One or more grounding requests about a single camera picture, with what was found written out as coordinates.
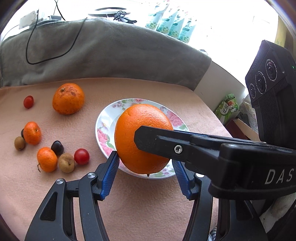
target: red cherry tomato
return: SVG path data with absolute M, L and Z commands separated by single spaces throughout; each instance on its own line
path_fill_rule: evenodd
M 30 109 L 34 105 L 33 96 L 29 95 L 24 99 L 24 107 Z
M 74 160 L 79 165 L 85 165 L 89 162 L 89 153 L 86 149 L 80 148 L 77 151 L 75 151 L 74 154 Z

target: orange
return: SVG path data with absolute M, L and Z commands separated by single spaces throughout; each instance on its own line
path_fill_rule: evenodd
M 135 131 L 140 126 L 173 130 L 166 115 L 149 104 L 135 104 L 127 108 L 115 126 L 115 146 L 122 163 L 132 172 L 151 174 L 161 171 L 169 159 L 139 150 L 134 143 Z
M 41 130 L 34 121 L 28 122 L 24 127 L 24 139 L 28 144 L 37 145 L 41 141 Z
M 83 90 L 73 83 L 63 84 L 59 87 L 52 99 L 52 107 L 63 115 L 70 115 L 79 111 L 83 104 Z
M 53 172 L 57 168 L 57 156 L 49 147 L 43 147 L 37 152 L 37 160 L 37 166 L 45 172 Z

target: gray blanket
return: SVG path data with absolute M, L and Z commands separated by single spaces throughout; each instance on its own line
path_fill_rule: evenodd
M 83 20 L 37 26 L 28 46 L 30 62 L 65 53 Z M 86 20 L 72 50 L 29 65 L 25 51 L 32 29 L 0 46 L 0 86 L 31 85 L 89 77 L 122 77 L 183 85 L 194 90 L 211 59 L 170 36 L 102 18 Z

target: camera lens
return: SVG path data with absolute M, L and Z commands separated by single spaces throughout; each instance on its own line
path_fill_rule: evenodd
M 266 72 L 267 72 L 268 78 L 271 81 L 276 80 L 277 69 L 276 69 L 276 65 L 274 64 L 274 62 L 271 59 L 268 59 L 266 61 Z
M 256 74 L 256 85 L 261 94 L 266 91 L 266 81 L 261 72 Z
M 253 84 L 250 84 L 250 95 L 252 98 L 255 98 L 256 96 L 256 90 L 255 90 L 255 86 Z

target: mandarin orange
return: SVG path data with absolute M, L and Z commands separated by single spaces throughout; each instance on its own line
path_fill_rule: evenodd
M 24 139 L 28 144 L 37 145 L 41 141 L 41 130 L 34 121 L 28 122 L 23 131 Z
M 84 105 L 84 92 L 77 85 L 67 83 L 60 86 L 52 99 L 52 107 L 60 114 L 70 115 Z
M 57 156 L 49 147 L 43 147 L 37 152 L 37 161 L 37 166 L 45 172 L 53 172 L 57 168 Z

